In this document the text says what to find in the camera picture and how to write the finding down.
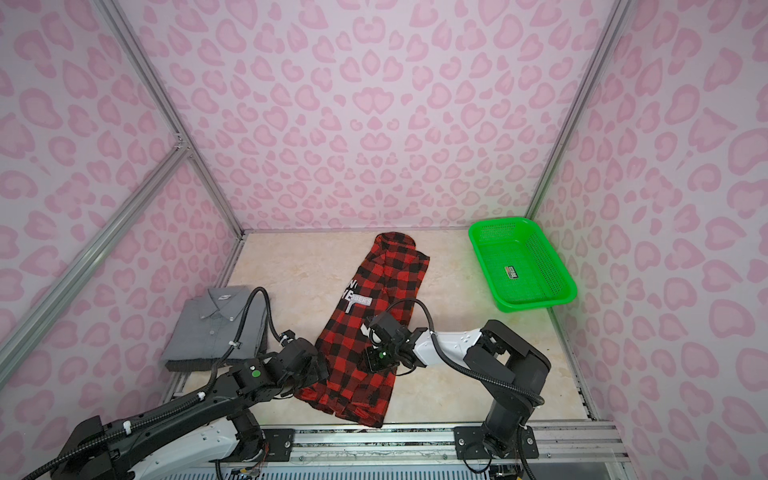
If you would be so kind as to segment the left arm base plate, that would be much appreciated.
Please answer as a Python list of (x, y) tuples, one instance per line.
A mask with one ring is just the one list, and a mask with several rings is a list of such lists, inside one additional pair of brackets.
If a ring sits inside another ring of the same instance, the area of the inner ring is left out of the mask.
[(263, 430), (263, 451), (260, 460), (266, 463), (290, 460), (296, 430), (292, 428), (267, 428)]

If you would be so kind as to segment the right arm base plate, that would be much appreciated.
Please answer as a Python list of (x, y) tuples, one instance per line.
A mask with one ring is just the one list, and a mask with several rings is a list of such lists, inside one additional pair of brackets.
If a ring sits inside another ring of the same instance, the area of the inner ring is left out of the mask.
[(508, 435), (494, 436), (483, 426), (453, 428), (456, 456), (459, 460), (538, 459), (538, 444), (530, 427), (514, 428)]

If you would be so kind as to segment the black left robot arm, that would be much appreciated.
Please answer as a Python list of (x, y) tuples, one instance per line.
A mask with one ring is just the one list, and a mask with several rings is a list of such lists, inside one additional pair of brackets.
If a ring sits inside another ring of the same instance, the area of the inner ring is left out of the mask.
[(125, 419), (78, 424), (59, 455), (29, 473), (38, 479), (161, 479), (203, 462), (261, 462), (274, 453), (252, 407), (326, 380), (309, 341), (214, 373), (201, 388)]

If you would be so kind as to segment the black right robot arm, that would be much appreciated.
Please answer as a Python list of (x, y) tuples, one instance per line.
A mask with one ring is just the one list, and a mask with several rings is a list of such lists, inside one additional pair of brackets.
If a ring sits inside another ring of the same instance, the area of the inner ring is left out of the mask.
[(466, 458), (485, 453), (499, 459), (538, 456), (528, 421), (544, 404), (541, 393), (551, 363), (509, 327), (489, 320), (483, 327), (465, 332), (440, 333), (427, 327), (410, 330), (382, 313), (366, 320), (361, 331), (371, 341), (363, 361), (370, 373), (442, 364), (488, 391), (493, 402), (479, 428), (479, 440), (461, 442), (459, 452)]

